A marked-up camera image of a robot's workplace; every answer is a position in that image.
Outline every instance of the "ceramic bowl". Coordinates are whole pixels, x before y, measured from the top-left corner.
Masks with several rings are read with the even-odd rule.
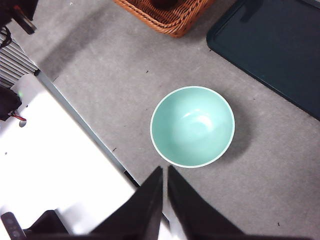
[[[198,168],[220,158],[235,133],[228,102],[202,86],[186,86],[165,96],[156,106],[150,135],[156,151],[169,163]]]

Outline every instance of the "white surface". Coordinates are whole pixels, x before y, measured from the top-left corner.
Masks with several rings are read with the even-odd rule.
[[[22,228],[58,208],[74,234],[87,233],[125,203],[135,189],[33,75],[13,87],[25,127],[10,118],[0,129],[0,206]],[[159,239],[170,239],[161,224]],[[0,224],[0,239],[9,236]]]

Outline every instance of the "bowl rim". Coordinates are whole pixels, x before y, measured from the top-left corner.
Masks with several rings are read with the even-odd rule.
[[[154,121],[154,117],[155,117],[155,114],[159,108],[159,106],[162,104],[162,102],[164,100],[166,100],[169,96],[171,96],[172,94],[178,92],[178,91],[181,91],[181,90],[184,90],[184,89],[204,89],[204,90],[207,90],[207,91],[210,91],[212,92],[213,94],[217,95],[220,99],[222,99],[222,101],[225,102],[226,106],[228,107],[230,113],[231,113],[231,118],[232,118],[232,133],[231,133],[231,136],[230,136],[230,139],[229,139],[229,142],[227,143],[227,145],[225,146],[225,148],[222,150],[222,152],[216,156],[214,159],[206,162],[206,163],[203,163],[203,164],[199,164],[199,165],[193,165],[193,166],[189,166],[189,165],[182,165],[182,164],[179,164],[179,163],[176,163],[174,161],[171,161],[170,159],[168,159],[166,156],[164,156],[161,151],[158,149],[156,143],[155,143],[155,140],[154,140],[154,136],[153,136],[153,133],[152,133],[152,126],[153,126],[153,121]],[[213,163],[214,161],[216,161],[217,159],[219,159],[226,151],[227,149],[229,148],[233,138],[234,138],[234,135],[235,135],[235,116],[234,116],[234,113],[229,105],[229,103],[227,102],[227,100],[221,96],[219,93],[217,93],[216,91],[208,88],[208,87],[204,87],[204,86],[184,86],[184,87],[180,87],[176,90],[173,90],[172,92],[168,93],[164,98],[161,99],[161,101],[157,104],[157,106],[155,107],[153,113],[152,113],[152,117],[151,117],[151,121],[150,121],[150,136],[151,136],[151,141],[152,141],[152,144],[155,148],[155,150],[158,152],[158,154],[164,159],[166,160],[167,162],[169,162],[170,164],[172,165],[175,165],[175,166],[178,166],[178,167],[182,167],[182,168],[188,168],[188,169],[194,169],[194,168],[200,168],[200,167],[203,167],[203,166],[206,166],[206,165],[209,165],[211,163]]]

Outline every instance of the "red wire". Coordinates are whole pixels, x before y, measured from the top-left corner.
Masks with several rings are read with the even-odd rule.
[[[16,119],[19,119],[20,121],[27,121],[27,119],[21,117],[21,116],[17,116],[15,114],[11,114],[12,117],[16,118]]]

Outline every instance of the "woven basket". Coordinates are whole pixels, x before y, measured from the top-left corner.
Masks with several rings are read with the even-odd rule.
[[[113,1],[157,32],[180,38],[215,0],[178,0],[169,10],[156,9],[150,0]]]

